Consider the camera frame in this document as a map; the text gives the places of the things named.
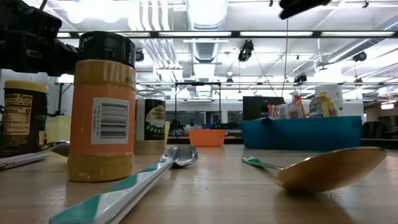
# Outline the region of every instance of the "jar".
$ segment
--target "jar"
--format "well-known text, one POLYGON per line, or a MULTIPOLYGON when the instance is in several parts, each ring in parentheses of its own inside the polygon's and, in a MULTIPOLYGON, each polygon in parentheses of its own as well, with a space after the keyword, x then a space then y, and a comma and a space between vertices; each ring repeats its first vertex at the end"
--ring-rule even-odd
POLYGON ((137 91, 136 155, 158 155, 165 151, 165 94, 155 90, 137 91))
POLYGON ((75 67, 68 176, 76 182, 132 174, 136 47, 121 35, 87 32, 75 67))
POLYGON ((8 80, 4 83, 4 114, 0 157, 39 152, 44 145, 47 85, 8 80))

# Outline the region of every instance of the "teal box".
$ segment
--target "teal box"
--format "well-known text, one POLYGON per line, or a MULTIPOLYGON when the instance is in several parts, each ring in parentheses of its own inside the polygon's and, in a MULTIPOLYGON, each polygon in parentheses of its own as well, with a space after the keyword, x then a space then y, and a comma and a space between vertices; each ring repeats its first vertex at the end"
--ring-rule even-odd
POLYGON ((243 121, 248 149, 332 151, 361 145, 360 116, 243 121))

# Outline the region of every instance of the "black lid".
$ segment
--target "black lid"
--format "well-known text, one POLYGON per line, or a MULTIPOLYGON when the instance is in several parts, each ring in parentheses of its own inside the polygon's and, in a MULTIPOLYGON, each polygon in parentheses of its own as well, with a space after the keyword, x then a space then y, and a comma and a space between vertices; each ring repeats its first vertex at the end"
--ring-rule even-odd
POLYGON ((104 31, 87 32, 79 41, 79 60, 103 59, 134 67, 136 46, 121 35, 104 31))

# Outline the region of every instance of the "table surface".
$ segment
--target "table surface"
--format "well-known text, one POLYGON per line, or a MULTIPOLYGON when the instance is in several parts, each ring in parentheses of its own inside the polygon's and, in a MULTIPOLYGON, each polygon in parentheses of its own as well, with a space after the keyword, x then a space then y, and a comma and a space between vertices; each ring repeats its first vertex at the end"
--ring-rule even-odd
MULTIPOLYGON (((121 223, 398 223, 398 151, 365 179, 316 195, 289 195, 272 182, 273 170, 249 166, 242 156, 288 166, 316 152, 265 151, 242 145, 199 148, 199 161, 171 169, 121 223)), ((136 156, 134 172, 158 156, 136 156)), ((116 182, 75 183, 67 158, 49 158, 0 172, 0 223, 47 223, 65 208, 116 182)))

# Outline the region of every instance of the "nutrition facts label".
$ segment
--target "nutrition facts label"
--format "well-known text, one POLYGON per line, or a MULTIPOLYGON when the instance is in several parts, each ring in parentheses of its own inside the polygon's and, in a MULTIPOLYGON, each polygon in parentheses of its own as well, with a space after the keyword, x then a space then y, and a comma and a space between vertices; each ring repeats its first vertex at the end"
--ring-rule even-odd
POLYGON ((29 135, 32 95, 7 94, 4 113, 5 135, 29 135))

